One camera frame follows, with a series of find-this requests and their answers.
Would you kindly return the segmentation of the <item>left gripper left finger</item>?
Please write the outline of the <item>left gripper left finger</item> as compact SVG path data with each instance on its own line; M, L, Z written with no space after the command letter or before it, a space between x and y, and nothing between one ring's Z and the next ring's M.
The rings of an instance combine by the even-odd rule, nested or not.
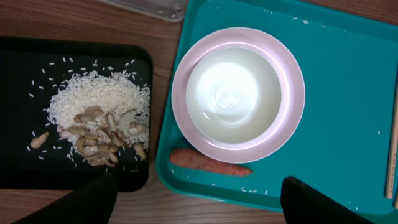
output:
M103 174L46 207L16 221L17 224L107 224L117 198L116 181Z

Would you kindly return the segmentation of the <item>cream bowl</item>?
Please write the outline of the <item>cream bowl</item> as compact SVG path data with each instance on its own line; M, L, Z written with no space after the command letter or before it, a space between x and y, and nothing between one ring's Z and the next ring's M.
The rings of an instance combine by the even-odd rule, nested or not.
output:
M212 52L193 69L187 110L195 126L219 142L240 144L263 134L281 104L277 72L261 54L242 47Z

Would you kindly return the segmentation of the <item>food scraps and rice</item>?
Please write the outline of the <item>food scraps and rice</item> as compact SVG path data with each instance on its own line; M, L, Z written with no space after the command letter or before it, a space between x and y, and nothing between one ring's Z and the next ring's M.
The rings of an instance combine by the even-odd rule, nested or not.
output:
M132 157L133 172L148 160L150 85L137 69L114 67L69 69L60 78L42 70L43 81L32 80L29 99L42 100L44 123L31 132L26 151L36 151L40 160L49 153L50 138L66 141L65 156L74 164L80 157L89 166L121 166Z

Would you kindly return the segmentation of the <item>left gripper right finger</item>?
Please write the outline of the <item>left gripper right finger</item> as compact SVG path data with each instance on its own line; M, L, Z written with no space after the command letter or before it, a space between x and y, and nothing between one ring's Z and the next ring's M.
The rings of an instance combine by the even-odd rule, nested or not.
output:
M287 224L371 222L293 176L282 181L280 204Z

